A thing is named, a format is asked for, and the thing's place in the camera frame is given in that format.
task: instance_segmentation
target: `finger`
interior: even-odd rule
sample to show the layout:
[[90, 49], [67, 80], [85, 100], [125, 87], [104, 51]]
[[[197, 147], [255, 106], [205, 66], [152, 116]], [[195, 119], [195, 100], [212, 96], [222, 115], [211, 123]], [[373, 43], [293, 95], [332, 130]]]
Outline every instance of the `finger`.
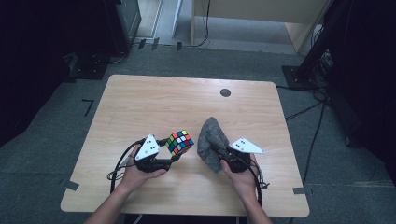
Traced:
[[221, 167], [223, 169], [223, 172], [228, 175], [231, 172], [230, 166], [228, 165], [227, 161], [221, 160], [220, 161]]
[[155, 171], [155, 172], [153, 172], [152, 173], [152, 178], [157, 178], [157, 177], [160, 177], [160, 176], [162, 176], [162, 175], [164, 175], [164, 174], [166, 174], [166, 170], [164, 170], [164, 169], [161, 169], [161, 170], [158, 170], [158, 171]]
[[257, 163], [256, 157], [253, 153], [250, 153], [250, 158]]
[[253, 161], [255, 161], [256, 164], [258, 165], [258, 167], [256, 167], [256, 164], [251, 163], [251, 165], [254, 165], [254, 166], [257, 168], [257, 169], [254, 169], [254, 173], [257, 175], [257, 174], [259, 173], [259, 169], [260, 169], [259, 163], [257, 162], [256, 157], [254, 156], [253, 153], [250, 153], [250, 158], [251, 158]]
[[134, 150], [132, 150], [131, 154], [129, 154], [130, 157], [134, 157], [136, 154], [137, 149], [140, 147], [140, 144], [134, 146]]

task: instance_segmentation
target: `floor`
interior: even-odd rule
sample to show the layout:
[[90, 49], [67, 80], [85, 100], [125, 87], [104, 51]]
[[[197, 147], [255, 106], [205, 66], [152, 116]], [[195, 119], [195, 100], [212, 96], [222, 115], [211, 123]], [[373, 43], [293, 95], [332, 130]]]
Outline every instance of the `floor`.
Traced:
[[[158, 0], [143, 1], [145, 3], [141, 7], [141, 11], [143, 16], [147, 14], [152, 17], [151, 13], [144, 12], [149, 1], [156, 4], [155, 2]], [[152, 40], [153, 38], [159, 37], [160, 44], [176, 45], [177, 42], [182, 42], [183, 46], [190, 46], [191, 8], [191, 0], [183, 1], [175, 36], [172, 36], [177, 1], [163, 1], [154, 37], [148, 38], [148, 42], [150, 39]], [[201, 43], [205, 38], [204, 22], [205, 18], [195, 18], [195, 44]], [[320, 27], [321, 26], [318, 25], [313, 34], [315, 34]], [[283, 22], [209, 18], [208, 30], [208, 40], [202, 45], [202, 48], [297, 54], [291, 44]], [[306, 55], [310, 48], [311, 43], [307, 41], [299, 54]]]
[[140, 38], [152, 38], [155, 35], [158, 19], [161, 15], [163, 0], [139, 0], [137, 2], [142, 21], [140, 22], [136, 36]]
[[[184, 1], [172, 38], [176, 4], [177, 0], [163, 1], [155, 37], [162, 44], [181, 41], [189, 45], [191, 0]], [[108, 66], [103, 80], [62, 83], [28, 129], [0, 148], [0, 223], [83, 223], [88, 218], [91, 213], [62, 211], [65, 189], [60, 182], [69, 180], [73, 173], [108, 78], [113, 74], [272, 81], [285, 86], [281, 66], [299, 65], [304, 55], [294, 52], [284, 25], [257, 24], [265, 31], [257, 28], [257, 34], [252, 35], [244, 21], [228, 21], [241, 22], [235, 26], [238, 29], [226, 22], [209, 19], [206, 49], [176, 51], [159, 46], [151, 50], [134, 46], [125, 58]], [[217, 34], [220, 29], [228, 29], [227, 36]], [[308, 91], [278, 89], [278, 93], [285, 117], [318, 102]], [[300, 175], [307, 174], [310, 214], [300, 218], [272, 217], [274, 223], [396, 223], [396, 190], [384, 163], [367, 149], [345, 145], [342, 124], [331, 105], [324, 107], [318, 138], [309, 153], [320, 115], [321, 108], [317, 106], [287, 121]], [[123, 223], [123, 216], [117, 223]]]

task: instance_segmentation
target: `gray carpet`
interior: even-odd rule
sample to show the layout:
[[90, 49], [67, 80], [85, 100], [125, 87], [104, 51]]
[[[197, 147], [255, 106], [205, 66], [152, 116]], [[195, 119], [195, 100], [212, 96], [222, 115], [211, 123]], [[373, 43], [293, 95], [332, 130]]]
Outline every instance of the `gray carpet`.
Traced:
[[[263, 80], [285, 86], [281, 65], [299, 65], [303, 59], [220, 49], [134, 47], [124, 60], [107, 68], [103, 80], [63, 83], [26, 132], [0, 148], [0, 223], [81, 223], [89, 216], [60, 209], [64, 188], [59, 182], [73, 172], [110, 75]], [[310, 92], [278, 92], [285, 116], [317, 102]], [[82, 99], [94, 100], [86, 117], [89, 103]], [[302, 176], [319, 115], [318, 106], [288, 121]], [[293, 223], [395, 223], [396, 190], [383, 162], [364, 148], [345, 146], [342, 125], [330, 105], [325, 107], [306, 187], [312, 191], [307, 196], [311, 213]], [[290, 223], [286, 217], [272, 219]]]

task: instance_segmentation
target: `table leg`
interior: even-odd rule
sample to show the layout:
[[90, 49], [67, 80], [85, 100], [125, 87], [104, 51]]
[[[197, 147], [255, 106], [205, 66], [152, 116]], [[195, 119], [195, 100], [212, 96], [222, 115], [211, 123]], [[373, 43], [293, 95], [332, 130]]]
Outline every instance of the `table leg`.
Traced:
[[176, 7], [176, 12], [175, 12], [175, 18], [174, 18], [174, 26], [172, 29], [172, 37], [175, 37], [175, 31], [177, 27], [177, 21], [178, 21], [178, 16], [180, 15], [180, 10], [181, 6], [183, 5], [183, 0], [178, 0], [177, 1], [177, 7]]
[[192, 0], [192, 13], [191, 13], [191, 45], [194, 46], [194, 33], [195, 33], [195, 0]]

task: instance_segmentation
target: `wooden panel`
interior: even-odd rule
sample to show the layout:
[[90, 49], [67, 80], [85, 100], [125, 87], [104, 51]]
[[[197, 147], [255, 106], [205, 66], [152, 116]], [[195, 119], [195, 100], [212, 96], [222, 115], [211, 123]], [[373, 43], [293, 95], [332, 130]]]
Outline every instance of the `wooden panel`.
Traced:
[[[206, 16], [208, 0], [194, 0], [195, 16]], [[312, 23], [328, 0], [212, 0], [209, 17]]]
[[[230, 97], [222, 97], [221, 89]], [[108, 196], [106, 175], [135, 140], [157, 139], [186, 129], [197, 142], [209, 117], [219, 121], [229, 140], [244, 136], [265, 155], [257, 155], [265, 181], [262, 206], [272, 217], [306, 217], [305, 195], [294, 195], [302, 181], [286, 121], [272, 82], [182, 77], [112, 76], [92, 121], [67, 189], [64, 211], [92, 212]], [[223, 173], [214, 174], [194, 145], [170, 171], [132, 194], [122, 212], [137, 214], [245, 216], [246, 212]], [[160, 158], [170, 158], [162, 148]]]
[[327, 1], [325, 5], [321, 6], [321, 10], [315, 10], [316, 14], [314, 15], [310, 23], [301, 24], [301, 23], [285, 22], [285, 26], [286, 29], [288, 30], [291, 43], [293, 44], [296, 52], [301, 51], [304, 44], [306, 43], [306, 40], [308, 39], [309, 36], [312, 35], [312, 33], [315, 30], [315, 27], [317, 26], [317, 24], [319, 24], [319, 21], [323, 18], [324, 14], [327, 11], [327, 8], [329, 8], [330, 6], [330, 3], [331, 1]]

